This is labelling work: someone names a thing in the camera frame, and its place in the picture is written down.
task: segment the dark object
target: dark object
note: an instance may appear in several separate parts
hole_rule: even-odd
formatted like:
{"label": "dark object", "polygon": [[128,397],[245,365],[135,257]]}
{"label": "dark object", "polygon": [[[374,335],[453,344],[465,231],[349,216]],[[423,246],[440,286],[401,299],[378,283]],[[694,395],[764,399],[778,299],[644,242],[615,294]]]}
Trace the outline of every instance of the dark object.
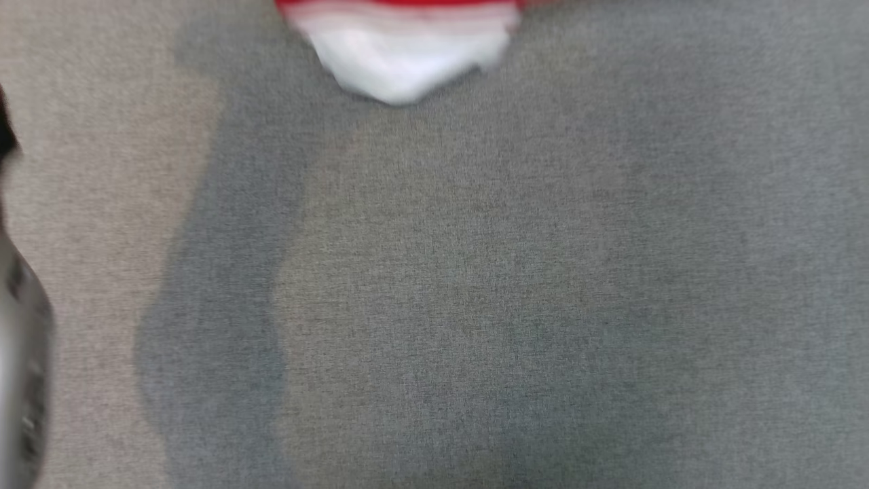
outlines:
{"label": "dark object", "polygon": [[6,99],[3,96],[3,89],[0,89],[0,165],[17,147],[18,141],[15,139],[15,133],[12,132],[9,117],[6,115]]}
{"label": "dark object", "polygon": [[[18,144],[0,89],[0,165]],[[2,199],[0,198],[0,218]],[[45,391],[52,329],[45,290],[0,220],[0,489],[36,483],[45,443]]]}

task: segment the floor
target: floor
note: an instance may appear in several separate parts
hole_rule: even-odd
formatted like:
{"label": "floor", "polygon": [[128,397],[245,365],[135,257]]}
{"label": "floor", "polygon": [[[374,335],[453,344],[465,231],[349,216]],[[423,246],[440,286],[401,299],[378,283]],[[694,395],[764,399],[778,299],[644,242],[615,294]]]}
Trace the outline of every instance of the floor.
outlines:
{"label": "floor", "polygon": [[40,487],[865,487],[867,25],[562,1],[394,109],[269,0],[0,3]]}

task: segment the gray carpet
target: gray carpet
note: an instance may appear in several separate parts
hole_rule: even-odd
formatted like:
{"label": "gray carpet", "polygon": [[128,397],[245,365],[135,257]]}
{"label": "gray carpet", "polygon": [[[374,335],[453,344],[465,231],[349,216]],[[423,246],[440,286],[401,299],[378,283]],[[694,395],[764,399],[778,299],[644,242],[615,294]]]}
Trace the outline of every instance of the gray carpet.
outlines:
{"label": "gray carpet", "polygon": [[0,3],[41,487],[866,487],[867,25],[562,2],[393,109],[268,0]]}

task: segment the gray fabric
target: gray fabric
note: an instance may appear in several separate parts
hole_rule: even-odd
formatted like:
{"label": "gray fabric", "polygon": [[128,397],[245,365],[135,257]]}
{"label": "gray fabric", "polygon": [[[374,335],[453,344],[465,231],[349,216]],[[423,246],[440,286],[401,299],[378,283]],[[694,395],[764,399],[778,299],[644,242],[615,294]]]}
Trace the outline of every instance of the gray fabric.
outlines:
{"label": "gray fabric", "polygon": [[42,487],[866,487],[869,3],[562,2],[399,110],[264,0],[55,3]]}

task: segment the red and white object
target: red and white object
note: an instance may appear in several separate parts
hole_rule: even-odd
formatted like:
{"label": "red and white object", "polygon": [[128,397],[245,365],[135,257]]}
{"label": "red and white object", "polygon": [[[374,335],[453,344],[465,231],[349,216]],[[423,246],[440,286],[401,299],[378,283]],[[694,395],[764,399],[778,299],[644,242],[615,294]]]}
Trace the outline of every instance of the red and white object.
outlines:
{"label": "red and white object", "polygon": [[275,0],[346,90],[411,104],[498,63],[519,0]]}

